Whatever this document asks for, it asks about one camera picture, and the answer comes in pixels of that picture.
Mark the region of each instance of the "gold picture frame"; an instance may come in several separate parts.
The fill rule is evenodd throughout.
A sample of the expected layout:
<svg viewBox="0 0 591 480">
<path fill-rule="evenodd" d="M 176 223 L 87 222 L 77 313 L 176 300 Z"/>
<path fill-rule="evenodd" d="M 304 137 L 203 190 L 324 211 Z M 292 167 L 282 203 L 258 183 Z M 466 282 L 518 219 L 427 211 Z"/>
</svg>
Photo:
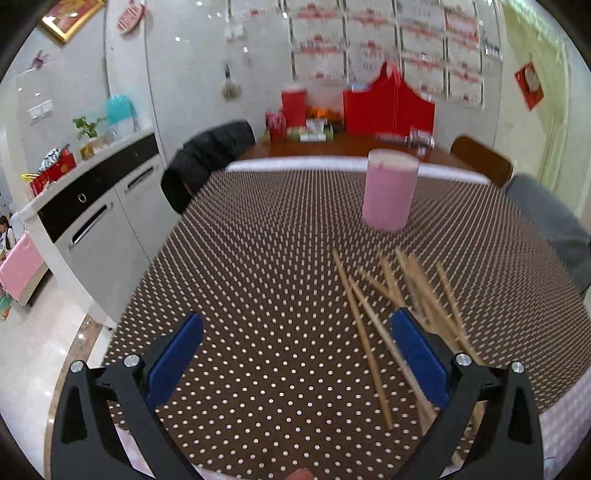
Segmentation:
<svg viewBox="0 0 591 480">
<path fill-rule="evenodd" d="M 105 0 L 60 0 L 42 19 L 60 42 L 68 43 L 92 15 L 105 6 Z"/>
</svg>

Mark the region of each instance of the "potted plant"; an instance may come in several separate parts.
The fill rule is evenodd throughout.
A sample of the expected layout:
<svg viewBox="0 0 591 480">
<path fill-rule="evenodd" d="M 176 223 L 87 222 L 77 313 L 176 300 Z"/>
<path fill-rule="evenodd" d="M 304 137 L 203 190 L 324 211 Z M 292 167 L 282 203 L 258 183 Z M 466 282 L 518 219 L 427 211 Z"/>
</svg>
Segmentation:
<svg viewBox="0 0 591 480">
<path fill-rule="evenodd" d="M 96 127 L 105 120 L 106 117 L 97 118 L 96 121 L 88 123 L 85 116 L 72 120 L 78 129 L 78 140 L 81 140 L 85 135 L 88 136 L 88 141 L 80 149 L 82 160 L 88 160 L 95 154 L 96 150 L 101 149 L 105 145 L 104 137 L 99 137 L 96 133 Z"/>
</svg>

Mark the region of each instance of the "door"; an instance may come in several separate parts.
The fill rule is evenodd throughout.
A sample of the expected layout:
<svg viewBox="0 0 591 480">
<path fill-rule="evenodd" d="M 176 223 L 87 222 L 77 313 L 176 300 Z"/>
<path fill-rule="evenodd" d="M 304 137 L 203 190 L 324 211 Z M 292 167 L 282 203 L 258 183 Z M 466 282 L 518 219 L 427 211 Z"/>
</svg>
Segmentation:
<svg viewBox="0 0 591 480">
<path fill-rule="evenodd" d="M 115 186 L 131 227 L 150 260 L 160 252 L 180 219 L 160 188 L 163 171 L 160 156 L 156 155 Z"/>
<path fill-rule="evenodd" d="M 80 215 L 56 246 L 94 301 L 118 322 L 150 262 L 115 190 Z"/>
</svg>

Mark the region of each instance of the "red gift bag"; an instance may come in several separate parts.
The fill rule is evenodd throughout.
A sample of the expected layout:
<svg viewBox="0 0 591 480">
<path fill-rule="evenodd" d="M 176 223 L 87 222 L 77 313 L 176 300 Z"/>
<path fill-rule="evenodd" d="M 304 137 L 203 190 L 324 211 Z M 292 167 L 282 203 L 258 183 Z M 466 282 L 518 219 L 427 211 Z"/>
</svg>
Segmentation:
<svg viewBox="0 0 591 480">
<path fill-rule="evenodd" d="M 366 90 L 343 92 L 343 110 L 348 134 L 406 137 L 412 129 L 433 133 L 435 103 L 418 96 L 393 62 L 384 62 Z"/>
</svg>

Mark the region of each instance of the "brown chair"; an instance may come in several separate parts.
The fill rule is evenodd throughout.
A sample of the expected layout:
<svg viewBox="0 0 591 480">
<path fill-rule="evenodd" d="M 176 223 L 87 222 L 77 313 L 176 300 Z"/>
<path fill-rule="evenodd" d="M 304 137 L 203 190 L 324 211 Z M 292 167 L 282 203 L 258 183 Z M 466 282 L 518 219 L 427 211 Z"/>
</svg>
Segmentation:
<svg viewBox="0 0 591 480">
<path fill-rule="evenodd" d="M 510 160 L 473 138 L 462 135 L 455 139 L 450 152 L 497 187 L 502 187 L 513 174 Z"/>
</svg>

